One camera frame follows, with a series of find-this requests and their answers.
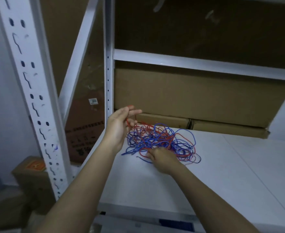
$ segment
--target forearm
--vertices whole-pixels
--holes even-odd
[[[38,232],[88,232],[115,153],[104,140],[45,218]]]
[[[258,232],[231,205],[201,182],[185,166],[172,173],[206,232]]]

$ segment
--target perforated metal post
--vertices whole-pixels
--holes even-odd
[[[103,1],[104,14],[104,57],[105,57],[105,124],[113,113],[113,81],[114,81],[114,1]]]
[[[39,0],[0,0],[0,15],[58,199],[73,176]]]

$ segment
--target metal shelving unit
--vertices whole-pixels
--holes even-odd
[[[285,80],[285,69],[115,49],[114,2],[115,0],[103,1],[106,121],[113,113],[115,60]],[[5,33],[56,199],[73,180],[64,124],[92,31],[97,4],[98,0],[90,0],[87,5],[58,98],[39,0],[0,0]]]

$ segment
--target box label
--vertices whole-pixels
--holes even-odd
[[[98,105],[97,98],[88,99],[88,101],[90,102],[90,105]]]
[[[34,170],[34,171],[44,171],[45,170],[45,163],[44,161],[35,160],[29,163],[26,166],[26,169]]]

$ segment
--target shelf beam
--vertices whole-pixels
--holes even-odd
[[[254,65],[243,65],[230,62],[186,58],[172,55],[160,55],[131,50],[115,49],[113,59],[153,65],[172,66],[194,70],[205,70],[227,74],[238,74],[260,78],[285,80],[285,69]]]
[[[82,20],[80,31],[74,46],[67,73],[59,95],[59,107],[64,124],[66,124],[74,91],[78,82],[81,66],[90,39],[90,33],[96,17],[98,0],[89,0]]]

